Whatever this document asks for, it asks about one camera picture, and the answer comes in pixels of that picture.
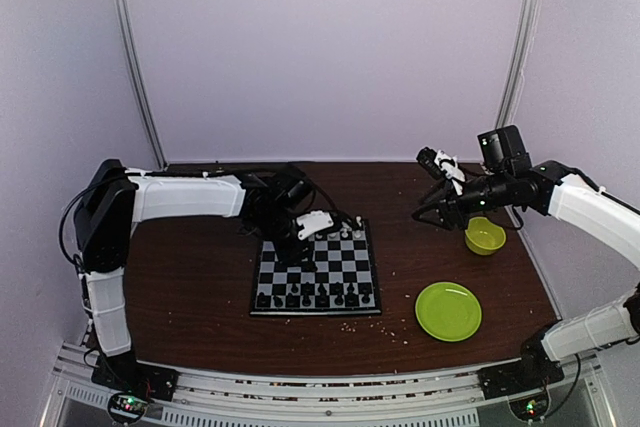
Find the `black king piece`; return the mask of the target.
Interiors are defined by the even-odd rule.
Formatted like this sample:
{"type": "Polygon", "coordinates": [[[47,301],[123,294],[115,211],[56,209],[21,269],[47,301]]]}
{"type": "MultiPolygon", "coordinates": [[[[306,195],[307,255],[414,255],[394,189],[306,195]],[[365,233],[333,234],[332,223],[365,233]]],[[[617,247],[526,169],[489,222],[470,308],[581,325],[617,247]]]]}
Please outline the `black king piece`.
{"type": "Polygon", "coordinates": [[[315,295],[315,307],[319,309],[328,308],[330,305],[328,292],[323,284],[318,285],[317,294],[315,295]]]}

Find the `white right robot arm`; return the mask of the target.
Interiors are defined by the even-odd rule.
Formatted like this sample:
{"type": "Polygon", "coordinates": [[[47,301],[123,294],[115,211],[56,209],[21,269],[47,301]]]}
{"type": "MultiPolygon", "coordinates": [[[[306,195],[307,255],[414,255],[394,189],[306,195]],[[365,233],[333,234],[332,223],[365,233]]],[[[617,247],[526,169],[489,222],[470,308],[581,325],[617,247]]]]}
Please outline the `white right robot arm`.
{"type": "MultiPolygon", "coordinates": [[[[578,240],[560,238],[549,247],[558,254],[558,265],[566,267],[575,260],[580,267],[595,267],[599,260],[611,260],[624,272],[638,269],[638,209],[576,167],[555,160],[533,164],[514,125],[482,133],[478,142],[481,173],[464,169],[441,150],[419,151],[418,164],[436,184],[420,200],[414,221],[464,230],[476,213],[531,209],[578,231],[578,240]]],[[[519,387],[530,389],[570,356],[638,340],[639,289],[633,287],[534,334],[523,343],[512,377],[519,387]]]]}

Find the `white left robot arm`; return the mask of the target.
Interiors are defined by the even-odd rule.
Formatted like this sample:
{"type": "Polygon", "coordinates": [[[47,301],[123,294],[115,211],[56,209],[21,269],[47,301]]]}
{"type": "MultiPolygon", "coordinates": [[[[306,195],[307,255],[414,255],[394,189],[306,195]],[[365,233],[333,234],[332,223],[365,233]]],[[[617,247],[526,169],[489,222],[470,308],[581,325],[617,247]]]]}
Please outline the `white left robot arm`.
{"type": "Polygon", "coordinates": [[[326,211],[296,212],[313,191],[304,173],[290,165],[275,172],[179,174],[103,161],[67,212],[79,250],[70,260],[84,282],[106,376],[123,391],[137,389],[144,380],[127,326],[123,287],[137,225],[161,218],[238,218],[273,245],[281,262],[295,264],[306,257],[309,238],[334,224],[326,211]]]}

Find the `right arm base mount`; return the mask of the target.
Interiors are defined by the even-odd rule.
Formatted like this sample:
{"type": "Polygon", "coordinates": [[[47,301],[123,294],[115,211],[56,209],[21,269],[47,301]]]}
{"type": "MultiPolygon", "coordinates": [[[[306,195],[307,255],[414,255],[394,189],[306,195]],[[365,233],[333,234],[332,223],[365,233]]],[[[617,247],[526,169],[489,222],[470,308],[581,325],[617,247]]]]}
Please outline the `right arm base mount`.
{"type": "Polygon", "coordinates": [[[481,368],[478,380],[486,400],[508,398],[510,412],[520,421],[541,422],[552,412],[549,387],[565,376],[558,361],[549,359],[536,333],[521,346],[518,360],[481,368]]]}

